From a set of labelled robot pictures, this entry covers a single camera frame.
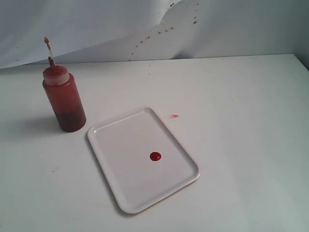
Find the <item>red sauce squeeze bottle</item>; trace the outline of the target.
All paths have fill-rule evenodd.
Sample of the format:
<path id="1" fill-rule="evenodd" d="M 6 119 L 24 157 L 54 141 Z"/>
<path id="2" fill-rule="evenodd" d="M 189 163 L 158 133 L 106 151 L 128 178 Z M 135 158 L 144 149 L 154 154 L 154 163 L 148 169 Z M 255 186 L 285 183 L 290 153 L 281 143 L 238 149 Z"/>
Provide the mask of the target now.
<path id="1" fill-rule="evenodd" d="M 49 39 L 45 37 L 44 42 L 49 51 L 49 67 L 43 71 L 42 86 L 60 128 L 78 131 L 86 124 L 86 115 L 74 77 L 66 67 L 55 64 Z"/>

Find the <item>small red table stain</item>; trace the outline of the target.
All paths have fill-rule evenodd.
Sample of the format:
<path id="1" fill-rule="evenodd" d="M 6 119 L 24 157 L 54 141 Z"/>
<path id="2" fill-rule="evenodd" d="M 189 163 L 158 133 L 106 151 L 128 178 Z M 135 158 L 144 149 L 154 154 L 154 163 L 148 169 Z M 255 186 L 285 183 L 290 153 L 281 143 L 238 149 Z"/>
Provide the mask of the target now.
<path id="1" fill-rule="evenodd" d="M 170 118 L 178 118 L 179 117 L 179 115 L 177 115 L 177 114 L 171 114 L 170 115 Z"/>

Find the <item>red sauce blob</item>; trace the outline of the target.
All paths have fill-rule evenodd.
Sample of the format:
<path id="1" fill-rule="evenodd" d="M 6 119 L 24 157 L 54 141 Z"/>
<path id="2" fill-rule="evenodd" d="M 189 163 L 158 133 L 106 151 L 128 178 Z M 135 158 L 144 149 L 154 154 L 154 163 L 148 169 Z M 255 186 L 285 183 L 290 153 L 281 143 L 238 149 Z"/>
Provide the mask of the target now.
<path id="1" fill-rule="evenodd" d="M 162 155 L 159 153 L 159 152 L 152 152 L 151 154 L 150 154 L 150 159 L 152 160 L 152 161 L 159 161 L 160 159 L 161 159 L 161 157 L 162 157 Z"/>

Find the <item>white rectangular tray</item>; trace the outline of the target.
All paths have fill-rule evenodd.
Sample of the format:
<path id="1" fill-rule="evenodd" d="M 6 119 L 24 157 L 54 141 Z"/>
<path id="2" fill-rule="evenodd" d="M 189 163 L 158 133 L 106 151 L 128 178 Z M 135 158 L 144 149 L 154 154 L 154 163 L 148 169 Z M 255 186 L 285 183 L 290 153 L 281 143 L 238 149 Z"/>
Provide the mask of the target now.
<path id="1" fill-rule="evenodd" d="M 200 177 L 157 114 L 141 107 L 92 126 L 87 138 L 122 211 L 137 214 Z M 159 152 L 159 161 L 150 154 Z"/>

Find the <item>white paper backdrop sheet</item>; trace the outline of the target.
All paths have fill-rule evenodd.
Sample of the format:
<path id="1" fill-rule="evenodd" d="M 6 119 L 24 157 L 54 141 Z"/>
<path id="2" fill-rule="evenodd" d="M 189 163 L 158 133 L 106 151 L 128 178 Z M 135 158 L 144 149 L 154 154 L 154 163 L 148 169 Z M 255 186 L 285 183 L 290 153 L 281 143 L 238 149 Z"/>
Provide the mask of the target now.
<path id="1" fill-rule="evenodd" d="M 3 0 L 0 66 L 294 54 L 306 0 Z"/>

